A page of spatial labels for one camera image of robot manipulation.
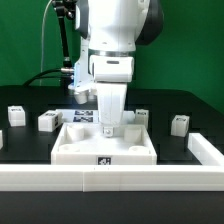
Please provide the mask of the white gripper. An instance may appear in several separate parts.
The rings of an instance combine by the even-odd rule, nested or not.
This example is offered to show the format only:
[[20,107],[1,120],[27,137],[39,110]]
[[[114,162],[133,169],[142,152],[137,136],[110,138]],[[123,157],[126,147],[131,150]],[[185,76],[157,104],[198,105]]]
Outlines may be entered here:
[[96,83],[99,121],[104,126],[103,134],[112,137],[112,127],[121,123],[127,84],[132,81],[134,72],[134,58],[92,55],[89,69]]

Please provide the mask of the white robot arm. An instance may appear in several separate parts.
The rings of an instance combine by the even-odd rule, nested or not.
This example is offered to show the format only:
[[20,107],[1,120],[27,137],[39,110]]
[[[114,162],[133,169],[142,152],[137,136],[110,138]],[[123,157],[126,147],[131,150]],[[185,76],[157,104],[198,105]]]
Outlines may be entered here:
[[106,137],[122,120],[127,84],[138,45],[153,42],[163,29],[160,0],[77,0],[80,58],[74,65],[78,103],[97,95],[99,123]]

